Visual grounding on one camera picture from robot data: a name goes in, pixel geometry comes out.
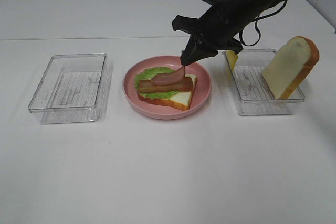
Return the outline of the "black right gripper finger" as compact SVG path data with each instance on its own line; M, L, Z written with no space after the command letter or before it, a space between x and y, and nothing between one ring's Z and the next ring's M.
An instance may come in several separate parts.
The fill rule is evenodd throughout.
M204 42L199 42L193 35L190 35L188 43L181 53L180 62L184 66L188 66L199 60L215 57L217 50L213 49Z

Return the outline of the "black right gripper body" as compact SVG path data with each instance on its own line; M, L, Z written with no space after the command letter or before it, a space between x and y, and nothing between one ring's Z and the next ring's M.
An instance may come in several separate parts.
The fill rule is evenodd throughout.
M213 4L200 18L176 16L172 27L190 35L185 54L213 54L219 50L239 53L243 42L234 36L259 15L259 8L252 4L222 1Z

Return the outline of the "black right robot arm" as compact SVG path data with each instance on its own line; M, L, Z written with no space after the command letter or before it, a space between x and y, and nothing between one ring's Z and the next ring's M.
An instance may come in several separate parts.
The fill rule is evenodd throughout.
M201 59L214 57L220 50L232 50L238 54L246 43L242 38L244 28L264 17L263 11L286 5L287 0L203 0L210 8L200 18L176 16L172 21L174 31L190 35L180 61L188 66Z

